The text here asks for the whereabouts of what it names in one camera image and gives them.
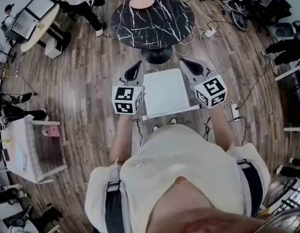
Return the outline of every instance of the cap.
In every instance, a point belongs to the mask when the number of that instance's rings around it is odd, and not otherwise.
[[[14,6],[14,3],[6,5],[5,8],[4,8],[4,12],[7,12],[8,10],[11,10],[13,6]]]

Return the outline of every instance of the white power strip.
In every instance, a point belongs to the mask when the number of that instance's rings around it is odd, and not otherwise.
[[[240,120],[240,119],[235,119],[239,117],[239,112],[238,110],[236,110],[236,108],[237,108],[237,104],[234,103],[231,105],[232,115],[235,122]]]
[[[207,31],[205,32],[205,36],[208,37],[208,38],[210,38],[212,35],[215,34],[215,32],[216,32],[215,29],[209,29],[209,30],[207,30]]]

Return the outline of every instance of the pink plate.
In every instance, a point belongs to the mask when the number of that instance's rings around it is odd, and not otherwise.
[[[155,0],[130,0],[129,5],[134,9],[140,10],[151,7],[154,1]]]

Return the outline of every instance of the black marble table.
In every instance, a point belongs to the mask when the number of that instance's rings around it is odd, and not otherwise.
[[[155,0],[142,10],[122,3],[113,13],[113,35],[122,43],[141,49],[145,60],[162,64],[171,58],[172,45],[185,39],[193,29],[192,9],[182,0]]]

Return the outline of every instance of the wooden floor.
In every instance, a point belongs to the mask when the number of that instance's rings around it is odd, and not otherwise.
[[[124,1],[107,0],[106,5],[101,8],[104,19],[108,21],[115,8]],[[228,15],[221,13],[222,9],[217,5],[209,1],[195,0],[195,3],[213,20],[231,21]],[[192,2],[189,5],[195,13],[195,25],[206,27],[209,20]],[[11,176],[15,183],[22,184],[31,194],[36,210],[51,202],[63,213],[64,218],[59,223],[63,232],[91,232],[83,209],[87,184],[95,167],[109,165],[108,154],[118,120],[111,104],[111,87],[117,81],[119,71],[129,63],[140,60],[141,55],[138,49],[128,47],[115,38],[96,38],[93,28],[82,17],[77,17],[77,21],[72,22],[60,15],[58,21],[63,25],[62,28],[72,33],[71,43],[65,52],[52,60],[44,55],[44,49],[39,45],[23,56],[19,46],[15,46],[17,58],[7,75],[12,76],[16,68],[19,68],[20,75],[38,93],[38,96],[27,102],[27,109],[45,108],[50,120],[58,120],[63,124],[67,145],[63,145],[62,140],[53,140],[45,145],[45,138],[39,135],[37,145],[42,152],[40,157],[44,168],[49,167],[45,161],[47,156],[53,165],[65,163],[68,164],[68,169],[55,175],[55,182],[41,185]],[[252,142],[256,146],[271,172],[271,188],[276,190],[285,179],[274,176],[274,170],[279,164],[286,163],[290,156],[300,157],[300,134],[283,132],[283,110],[278,85],[274,82],[269,59],[260,53],[273,41],[264,31],[256,33],[255,23],[249,23],[247,31],[238,30],[228,23],[217,22],[217,26],[217,33],[210,39],[203,37],[203,43],[228,87],[229,100],[242,104],[250,88],[267,69],[239,113],[247,119],[244,142]],[[188,45],[188,57],[207,60],[213,68],[199,40],[201,30],[194,29],[193,32],[196,39]],[[176,46],[175,49],[186,53],[183,46]],[[181,56],[174,53],[169,62],[159,66],[144,62],[145,73],[177,68],[179,58]],[[20,75],[17,78],[6,78],[3,82],[4,93],[31,92]],[[191,104],[197,104],[192,96],[190,94]],[[231,119],[229,103],[224,106],[224,110],[227,118]],[[141,108],[136,117],[141,118],[144,112],[144,108]],[[177,115],[179,123],[191,127],[201,135],[205,133],[204,123],[208,117],[207,109]],[[142,122],[143,136],[149,135],[154,124],[163,125],[169,119],[170,117],[163,117]],[[230,124],[241,142],[245,133],[244,120]],[[209,141],[213,141],[212,132],[209,134]],[[138,142],[135,125],[134,147]],[[271,203],[275,195],[276,191],[272,189],[264,204]]]

